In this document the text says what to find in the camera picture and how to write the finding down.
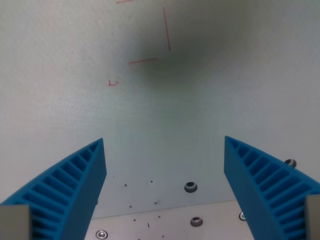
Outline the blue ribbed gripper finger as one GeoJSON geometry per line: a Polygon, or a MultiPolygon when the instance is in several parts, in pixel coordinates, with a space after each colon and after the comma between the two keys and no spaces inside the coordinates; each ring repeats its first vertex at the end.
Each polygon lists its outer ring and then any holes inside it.
{"type": "Polygon", "coordinates": [[[256,240],[305,240],[305,200],[320,184],[232,137],[224,138],[224,174],[256,240]]]}
{"type": "Polygon", "coordinates": [[[36,176],[2,205],[30,208],[34,240],[83,240],[106,176],[100,138],[36,176]]]}

